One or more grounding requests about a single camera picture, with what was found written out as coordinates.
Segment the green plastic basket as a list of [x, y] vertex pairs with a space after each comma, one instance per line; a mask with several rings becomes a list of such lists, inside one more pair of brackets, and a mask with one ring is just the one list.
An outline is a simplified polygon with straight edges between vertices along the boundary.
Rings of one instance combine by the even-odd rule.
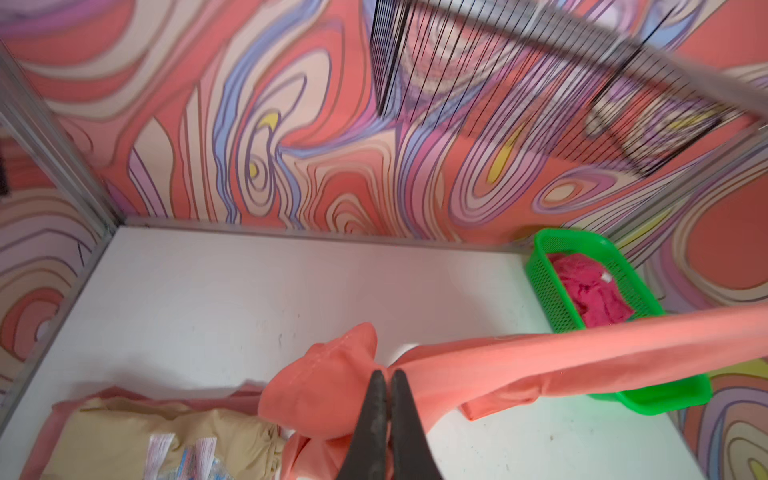
[[[620, 250], [596, 233], [545, 228], [533, 236], [526, 276], [555, 333], [661, 317], [666, 314]], [[647, 416], [708, 403], [705, 374], [618, 393], [592, 394]]]

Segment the folded pink t shirt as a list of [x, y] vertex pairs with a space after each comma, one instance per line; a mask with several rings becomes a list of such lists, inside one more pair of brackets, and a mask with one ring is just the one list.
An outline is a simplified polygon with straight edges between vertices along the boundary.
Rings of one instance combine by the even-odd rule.
[[187, 410], [207, 411], [212, 409], [227, 409], [255, 416], [258, 403], [264, 387], [260, 384], [245, 383], [238, 390], [226, 397], [203, 399], [151, 399], [118, 386], [111, 386], [92, 395], [62, 401], [51, 407], [51, 413], [43, 424], [31, 453], [17, 479], [41, 479], [43, 470], [49, 462], [55, 445], [61, 436], [69, 417], [92, 399], [113, 400], [125, 399], [141, 407], [166, 407], [184, 405]]

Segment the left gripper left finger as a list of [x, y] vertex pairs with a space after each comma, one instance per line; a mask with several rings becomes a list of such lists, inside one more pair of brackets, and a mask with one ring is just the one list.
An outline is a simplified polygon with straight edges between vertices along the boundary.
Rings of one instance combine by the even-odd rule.
[[387, 478], [388, 387], [384, 374], [373, 372], [361, 412], [337, 480]]

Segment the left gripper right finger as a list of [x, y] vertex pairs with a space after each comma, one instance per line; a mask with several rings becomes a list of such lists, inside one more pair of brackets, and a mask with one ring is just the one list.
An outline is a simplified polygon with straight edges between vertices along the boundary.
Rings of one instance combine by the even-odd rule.
[[442, 480], [421, 423], [407, 375], [391, 381], [391, 439], [395, 480]]

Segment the magenta t shirt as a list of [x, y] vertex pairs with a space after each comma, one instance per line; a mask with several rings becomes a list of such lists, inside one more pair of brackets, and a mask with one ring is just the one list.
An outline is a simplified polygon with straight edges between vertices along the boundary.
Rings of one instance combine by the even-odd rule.
[[599, 262], [580, 253], [554, 253], [548, 259], [587, 328], [621, 324], [634, 315]]

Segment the folded beige t shirt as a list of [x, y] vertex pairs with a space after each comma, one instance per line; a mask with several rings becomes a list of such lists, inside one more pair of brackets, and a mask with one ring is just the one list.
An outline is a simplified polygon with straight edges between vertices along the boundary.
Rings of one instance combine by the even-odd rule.
[[41, 435], [28, 479], [272, 479], [278, 426], [231, 408], [93, 398]]

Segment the aluminium frame horizontal back bar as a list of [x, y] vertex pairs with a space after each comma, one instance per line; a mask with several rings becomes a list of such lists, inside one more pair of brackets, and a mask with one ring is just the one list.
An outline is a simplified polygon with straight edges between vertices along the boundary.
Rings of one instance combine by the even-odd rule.
[[[644, 81], [681, 80], [684, 87], [762, 120], [767, 92], [646, 43], [620, 35], [557, 7], [536, 1], [424, 1], [424, 6], [468, 20], [512, 39], [571, 55], [601, 67], [629, 62], [627, 73]], [[635, 67], [632, 62], [651, 63]]]

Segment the aluminium frame left post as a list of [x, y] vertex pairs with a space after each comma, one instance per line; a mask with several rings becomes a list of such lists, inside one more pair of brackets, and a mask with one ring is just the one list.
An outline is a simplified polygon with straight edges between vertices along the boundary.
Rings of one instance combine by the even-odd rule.
[[112, 235], [124, 223], [123, 213], [6, 47], [1, 48], [1, 123], [92, 227]]

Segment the coral orange t shirt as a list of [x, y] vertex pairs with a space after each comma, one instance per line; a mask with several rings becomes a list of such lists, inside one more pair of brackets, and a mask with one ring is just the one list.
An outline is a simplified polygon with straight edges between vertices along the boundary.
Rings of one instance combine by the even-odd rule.
[[432, 428], [459, 410], [469, 420], [542, 397], [611, 394], [656, 415], [709, 401], [711, 371], [767, 353], [763, 304], [642, 318], [560, 334], [526, 334], [419, 345], [393, 364], [376, 362], [373, 325], [318, 343], [282, 369], [258, 413], [293, 434], [283, 453], [286, 479], [338, 473], [371, 375], [407, 375], [420, 420]]

